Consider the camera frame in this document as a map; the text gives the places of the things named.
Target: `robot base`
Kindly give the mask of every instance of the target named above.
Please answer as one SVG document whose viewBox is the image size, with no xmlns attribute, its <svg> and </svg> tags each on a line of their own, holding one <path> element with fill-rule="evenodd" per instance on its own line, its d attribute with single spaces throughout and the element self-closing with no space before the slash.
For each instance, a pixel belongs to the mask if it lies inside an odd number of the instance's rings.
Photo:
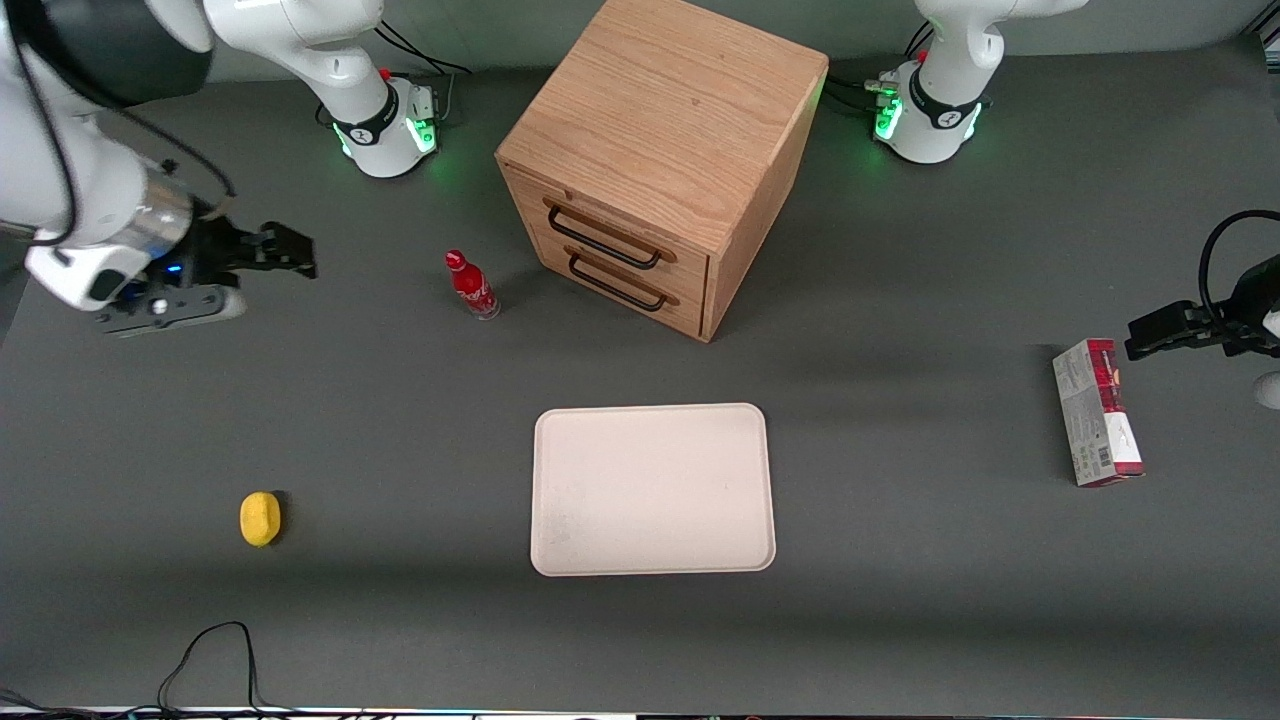
<svg viewBox="0 0 1280 720">
<path fill-rule="evenodd" d="M 419 87 L 403 78 L 387 81 L 398 96 L 399 117 L 374 145 L 347 142 L 334 126 L 342 151 L 366 176 L 393 178 L 412 170 L 438 147 L 435 96 L 430 87 Z"/>
<path fill-rule="evenodd" d="M 888 102 L 876 115 L 872 136 L 906 160 L 932 165 L 951 159 L 960 146 L 973 137 L 974 123 L 982 114 L 982 104 L 979 102 L 968 118 L 960 118 L 955 127 L 946 129 L 933 127 L 929 117 L 896 90 L 905 87 L 906 81 L 919 67 L 918 61 L 910 60 L 896 69 L 881 73 L 881 83 L 893 90 L 882 91 Z"/>
</svg>

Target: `wooden drawer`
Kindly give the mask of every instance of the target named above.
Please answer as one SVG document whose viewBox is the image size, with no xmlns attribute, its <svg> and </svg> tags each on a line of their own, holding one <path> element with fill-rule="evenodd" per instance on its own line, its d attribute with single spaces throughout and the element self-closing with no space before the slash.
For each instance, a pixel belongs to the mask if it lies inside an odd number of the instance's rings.
<svg viewBox="0 0 1280 720">
<path fill-rule="evenodd" d="M 539 258 L 544 265 L 579 284 L 685 334 L 699 337 L 703 320 L 701 297 L 691 300 L 654 287 L 648 278 L 622 270 L 599 255 L 567 242 L 540 247 Z"/>
<path fill-rule="evenodd" d="M 707 287 L 707 255 L 667 241 L 640 240 L 617 220 L 580 209 L 581 199 L 502 167 L 543 265 L 698 337 Z"/>
</svg>

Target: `drawer handle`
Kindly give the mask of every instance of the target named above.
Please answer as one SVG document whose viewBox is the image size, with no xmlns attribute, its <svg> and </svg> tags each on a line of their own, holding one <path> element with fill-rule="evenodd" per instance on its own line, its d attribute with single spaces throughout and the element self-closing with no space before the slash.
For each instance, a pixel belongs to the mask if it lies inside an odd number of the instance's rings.
<svg viewBox="0 0 1280 720">
<path fill-rule="evenodd" d="M 621 300 L 623 302 L 627 302 L 630 305 L 635 305 L 636 307 L 644 310 L 645 313 L 657 313 L 658 310 L 662 310 L 663 305 L 667 304 L 667 296 L 666 295 L 659 295 L 658 300 L 655 302 L 645 302 L 644 300 L 640 300 L 639 297 L 636 297 L 636 296 L 634 296 L 631 293 L 623 292 L 623 291 L 613 287 L 612 284 L 609 284 L 609 283 L 607 283 L 607 282 L 604 282 L 602 279 L 593 278 L 591 275 L 589 275 L 589 274 L 584 273 L 582 270 L 577 269 L 577 261 L 581 258 L 582 258 L 581 255 L 579 255 L 577 252 L 575 252 L 568 259 L 568 272 L 573 273 L 575 278 L 585 281 L 585 282 L 588 282 L 588 283 L 590 283 L 590 284 L 593 284 L 593 286 L 603 290 L 604 292 L 608 292 L 609 295 L 612 295 L 613 297 L 617 297 L 618 300 Z"/>
<path fill-rule="evenodd" d="M 640 270 L 652 270 L 653 266 L 658 264 L 658 260 L 662 259 L 662 254 L 658 251 L 654 251 L 653 258 L 649 258 L 648 260 L 641 260 L 639 258 L 632 258 L 626 252 L 620 252 L 609 247 L 608 245 L 604 245 L 603 242 L 586 237 L 585 234 L 577 232 L 573 228 L 568 228 L 557 223 L 556 218 L 558 218 L 559 214 L 561 210 L 558 205 L 552 205 L 552 211 L 547 214 L 547 223 L 552 227 L 553 231 L 563 236 L 571 237 L 588 247 L 599 250 L 600 252 L 604 252 L 605 255 L 613 258 L 620 263 L 626 263 L 627 265 L 631 265 L 632 268 L 637 268 Z"/>
</svg>

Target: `cardboard box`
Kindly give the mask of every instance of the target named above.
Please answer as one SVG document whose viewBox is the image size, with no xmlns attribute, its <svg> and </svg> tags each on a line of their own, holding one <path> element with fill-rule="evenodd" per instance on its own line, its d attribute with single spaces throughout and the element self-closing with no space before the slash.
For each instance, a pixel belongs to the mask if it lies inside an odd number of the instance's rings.
<svg viewBox="0 0 1280 720">
<path fill-rule="evenodd" d="M 1057 396 L 1071 443 L 1075 484 L 1096 488 L 1143 474 L 1142 456 L 1120 404 L 1114 340 L 1085 340 L 1053 359 Z"/>
</svg>

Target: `red bottle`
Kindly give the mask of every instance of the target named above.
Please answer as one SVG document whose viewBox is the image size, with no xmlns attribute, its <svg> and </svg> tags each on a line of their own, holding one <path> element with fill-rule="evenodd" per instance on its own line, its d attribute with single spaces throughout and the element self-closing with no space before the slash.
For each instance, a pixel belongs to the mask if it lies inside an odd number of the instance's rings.
<svg viewBox="0 0 1280 720">
<path fill-rule="evenodd" d="M 502 305 L 498 304 L 498 299 L 493 295 L 493 288 L 489 287 L 489 281 L 485 279 L 480 268 L 467 263 L 467 259 L 457 250 L 444 254 L 444 264 L 449 266 L 453 275 L 453 290 L 458 292 L 471 313 L 481 320 L 495 318 L 502 310 Z"/>
</svg>

